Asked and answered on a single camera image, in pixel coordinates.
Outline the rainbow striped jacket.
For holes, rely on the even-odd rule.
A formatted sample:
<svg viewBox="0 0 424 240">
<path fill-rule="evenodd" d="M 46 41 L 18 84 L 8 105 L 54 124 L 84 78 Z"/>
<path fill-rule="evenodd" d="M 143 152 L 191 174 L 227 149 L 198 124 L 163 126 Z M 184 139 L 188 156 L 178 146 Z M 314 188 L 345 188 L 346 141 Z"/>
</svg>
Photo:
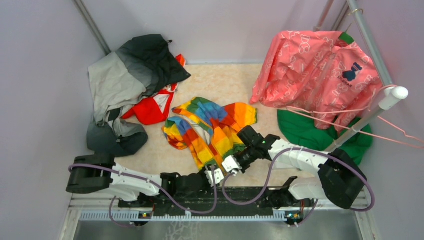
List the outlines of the rainbow striped jacket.
<svg viewBox="0 0 424 240">
<path fill-rule="evenodd" d="M 238 133 L 258 122 L 258 109 L 236 102 L 225 106 L 202 97 L 174 107 L 174 116 L 162 127 L 168 143 L 178 150 L 189 149 L 198 170 L 208 164 L 222 168 L 224 159 L 246 146 Z"/>
</svg>

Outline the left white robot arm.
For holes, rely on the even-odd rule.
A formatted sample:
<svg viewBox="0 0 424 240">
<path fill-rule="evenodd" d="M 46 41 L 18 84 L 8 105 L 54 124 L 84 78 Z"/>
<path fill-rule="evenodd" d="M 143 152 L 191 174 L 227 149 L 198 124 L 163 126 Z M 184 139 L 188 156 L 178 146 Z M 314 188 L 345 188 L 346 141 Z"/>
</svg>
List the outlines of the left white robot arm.
<svg viewBox="0 0 424 240">
<path fill-rule="evenodd" d="M 116 163 L 115 157 L 110 154 L 78 156 L 69 171 L 68 193 L 99 192 L 132 202 L 138 207 L 146 206 L 150 197 L 179 197 L 210 190 L 224 179 L 222 170 L 215 164 L 190 175 L 177 172 L 154 175 L 124 167 Z"/>
</svg>

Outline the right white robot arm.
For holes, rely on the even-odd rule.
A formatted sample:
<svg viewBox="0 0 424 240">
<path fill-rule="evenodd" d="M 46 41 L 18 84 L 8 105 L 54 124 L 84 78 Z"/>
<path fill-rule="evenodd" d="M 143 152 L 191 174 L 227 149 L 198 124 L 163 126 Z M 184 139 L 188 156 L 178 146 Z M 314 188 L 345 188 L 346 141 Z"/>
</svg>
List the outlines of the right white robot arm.
<svg viewBox="0 0 424 240">
<path fill-rule="evenodd" d="M 271 162 L 271 169 L 285 166 L 313 175 L 292 176 L 276 190 L 265 187 L 264 198 L 273 208 L 292 207 L 302 200 L 328 200 L 348 210 L 365 187 L 367 178 L 342 149 L 312 150 L 276 135 L 263 137 L 251 126 L 244 127 L 237 136 L 245 148 L 224 160 L 222 165 L 228 173 L 245 173 L 252 163 L 262 159 Z"/>
</svg>

